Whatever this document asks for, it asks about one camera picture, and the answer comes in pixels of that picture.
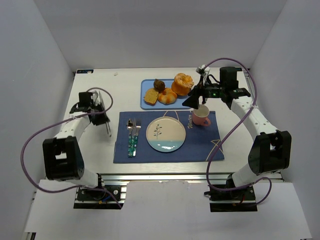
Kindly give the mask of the round orange white bun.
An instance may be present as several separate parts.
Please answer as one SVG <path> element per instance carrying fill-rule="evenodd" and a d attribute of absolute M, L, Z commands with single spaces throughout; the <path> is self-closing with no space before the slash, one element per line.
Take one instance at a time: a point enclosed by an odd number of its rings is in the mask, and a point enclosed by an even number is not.
<path fill-rule="evenodd" d="M 178 95 L 171 88 L 165 88 L 163 92 L 158 95 L 158 101 L 164 105 L 175 103 L 177 98 Z"/>

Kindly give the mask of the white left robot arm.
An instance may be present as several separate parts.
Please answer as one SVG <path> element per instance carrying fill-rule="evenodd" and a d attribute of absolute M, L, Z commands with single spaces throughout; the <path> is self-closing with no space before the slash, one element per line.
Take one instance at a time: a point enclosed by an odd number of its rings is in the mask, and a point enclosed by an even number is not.
<path fill-rule="evenodd" d="M 106 133 L 111 137 L 110 119 L 99 91 L 80 92 L 78 98 L 78 103 L 69 111 L 70 119 L 59 133 L 42 143 L 46 177 L 49 180 L 101 189 L 101 176 L 85 167 L 79 140 L 89 125 L 105 125 Z"/>

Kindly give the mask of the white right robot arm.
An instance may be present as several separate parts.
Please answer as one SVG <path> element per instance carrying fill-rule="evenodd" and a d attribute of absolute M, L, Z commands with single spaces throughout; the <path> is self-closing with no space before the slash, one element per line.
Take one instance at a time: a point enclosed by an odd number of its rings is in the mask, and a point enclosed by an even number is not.
<path fill-rule="evenodd" d="M 236 114 L 252 137 L 253 145 L 248 154 L 248 163 L 234 172 L 227 180 L 228 191 L 246 188 L 269 173 L 288 168 L 292 137 L 288 131 L 280 131 L 272 125 L 257 108 L 254 97 L 244 87 L 239 87 L 236 67 L 222 67 L 219 81 L 209 79 L 209 67 L 196 69 L 199 82 L 188 93 L 183 106 L 200 108 L 199 98 L 221 99 Z"/>

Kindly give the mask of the large orange muffin bread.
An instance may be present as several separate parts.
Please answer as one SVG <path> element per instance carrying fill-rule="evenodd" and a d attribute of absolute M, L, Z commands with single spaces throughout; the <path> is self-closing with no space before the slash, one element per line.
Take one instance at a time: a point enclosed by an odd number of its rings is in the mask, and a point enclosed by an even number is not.
<path fill-rule="evenodd" d="M 171 84 L 171 89 L 179 96 L 186 96 L 194 86 L 190 75 L 178 73 Z"/>

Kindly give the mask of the dark brown bread piece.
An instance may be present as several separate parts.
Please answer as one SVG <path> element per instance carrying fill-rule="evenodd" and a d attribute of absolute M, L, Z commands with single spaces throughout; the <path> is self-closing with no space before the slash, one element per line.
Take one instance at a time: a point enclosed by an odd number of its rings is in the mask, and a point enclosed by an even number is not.
<path fill-rule="evenodd" d="M 153 87 L 157 92 L 161 93 L 165 90 L 166 85 L 162 80 L 155 79 L 155 81 L 153 82 Z"/>

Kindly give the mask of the sliced brown bread loaf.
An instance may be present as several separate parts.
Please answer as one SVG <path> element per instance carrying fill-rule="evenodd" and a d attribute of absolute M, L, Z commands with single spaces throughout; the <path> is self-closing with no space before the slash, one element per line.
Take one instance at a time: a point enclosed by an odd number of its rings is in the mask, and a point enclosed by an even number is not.
<path fill-rule="evenodd" d="M 150 88 L 146 91 L 143 100 L 146 104 L 154 106 L 158 101 L 158 97 L 159 92 L 155 88 Z"/>

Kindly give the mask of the pink mug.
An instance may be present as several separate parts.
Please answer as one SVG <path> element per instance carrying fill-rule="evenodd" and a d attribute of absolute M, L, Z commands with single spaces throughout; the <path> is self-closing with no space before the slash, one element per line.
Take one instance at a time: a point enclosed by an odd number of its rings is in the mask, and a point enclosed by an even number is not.
<path fill-rule="evenodd" d="M 211 125 L 209 119 L 210 110 L 205 105 L 200 105 L 198 109 L 193 109 L 191 114 L 192 122 L 198 126 L 208 127 Z"/>

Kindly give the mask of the light blue plastic tray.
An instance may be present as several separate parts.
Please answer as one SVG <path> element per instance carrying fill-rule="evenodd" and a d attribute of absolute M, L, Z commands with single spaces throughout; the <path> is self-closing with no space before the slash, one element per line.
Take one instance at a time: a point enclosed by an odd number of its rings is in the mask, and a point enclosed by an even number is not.
<path fill-rule="evenodd" d="M 177 100 L 172 104 L 163 104 L 156 102 L 155 105 L 150 105 L 145 102 L 144 96 L 147 90 L 154 87 L 155 79 L 144 79 L 140 86 L 140 107 L 143 110 L 155 111 L 155 110 L 189 110 L 190 107 L 183 106 L 182 103 L 188 98 L 188 96 L 178 96 Z"/>

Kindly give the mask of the dark blue placemat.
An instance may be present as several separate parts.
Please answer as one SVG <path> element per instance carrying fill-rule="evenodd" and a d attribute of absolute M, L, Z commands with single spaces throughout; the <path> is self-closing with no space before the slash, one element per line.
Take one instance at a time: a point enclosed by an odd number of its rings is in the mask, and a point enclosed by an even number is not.
<path fill-rule="evenodd" d="M 186 138 L 182 146 L 171 152 L 154 149 L 147 140 L 147 127 L 155 119 L 172 117 L 179 120 L 186 130 Z M 136 156 L 129 157 L 129 119 L 141 120 L 138 134 Z M 119 113 L 117 138 L 114 148 L 115 164 L 146 164 L 146 163 L 192 163 L 205 162 L 220 142 L 216 112 L 208 115 L 209 126 L 195 125 L 191 111 L 124 111 Z"/>

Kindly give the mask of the cream and blue plate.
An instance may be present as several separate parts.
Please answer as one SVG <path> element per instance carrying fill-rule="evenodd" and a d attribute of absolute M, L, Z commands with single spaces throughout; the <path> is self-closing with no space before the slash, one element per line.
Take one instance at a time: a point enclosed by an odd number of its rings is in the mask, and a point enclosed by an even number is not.
<path fill-rule="evenodd" d="M 186 140 L 183 124 L 169 116 L 152 120 L 146 128 L 146 140 L 156 151 L 170 153 L 178 150 Z"/>

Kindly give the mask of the blue label sticker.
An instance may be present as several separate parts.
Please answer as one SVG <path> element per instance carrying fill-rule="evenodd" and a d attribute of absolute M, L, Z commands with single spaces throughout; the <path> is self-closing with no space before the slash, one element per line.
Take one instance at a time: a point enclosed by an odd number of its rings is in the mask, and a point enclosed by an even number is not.
<path fill-rule="evenodd" d="M 77 74 L 92 74 L 93 72 L 93 69 L 78 69 L 76 71 Z"/>

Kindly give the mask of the aluminium frame rail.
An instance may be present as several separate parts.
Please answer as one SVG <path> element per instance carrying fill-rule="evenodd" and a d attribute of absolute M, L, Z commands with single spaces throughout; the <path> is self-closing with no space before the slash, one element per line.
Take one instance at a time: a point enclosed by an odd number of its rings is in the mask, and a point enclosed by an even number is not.
<path fill-rule="evenodd" d="M 102 174 L 105 181 L 170 181 L 170 180 L 200 180 L 207 179 L 206 174 Z M 230 173 L 209 174 L 211 181 L 226 180 Z M 267 176 L 272 180 L 283 180 L 281 173 L 276 172 Z"/>

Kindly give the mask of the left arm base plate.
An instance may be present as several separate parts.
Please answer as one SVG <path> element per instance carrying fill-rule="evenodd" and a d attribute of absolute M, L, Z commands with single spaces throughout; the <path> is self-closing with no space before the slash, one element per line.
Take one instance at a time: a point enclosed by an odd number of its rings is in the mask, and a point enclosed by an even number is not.
<path fill-rule="evenodd" d="M 125 202 L 125 187 L 121 185 L 109 184 L 104 186 L 109 191 L 121 207 Z M 74 209 L 82 210 L 119 210 L 119 206 L 110 196 L 110 194 L 102 191 L 94 191 L 85 188 L 78 188 L 75 194 L 73 204 Z"/>

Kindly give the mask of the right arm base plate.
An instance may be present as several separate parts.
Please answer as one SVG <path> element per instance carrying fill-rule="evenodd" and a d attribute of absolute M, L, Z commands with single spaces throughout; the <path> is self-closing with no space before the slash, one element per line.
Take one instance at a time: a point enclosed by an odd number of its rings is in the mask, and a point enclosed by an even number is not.
<path fill-rule="evenodd" d="M 234 191 L 218 191 L 209 187 L 204 192 L 209 198 L 212 213 L 257 212 L 256 195 L 252 186 Z"/>

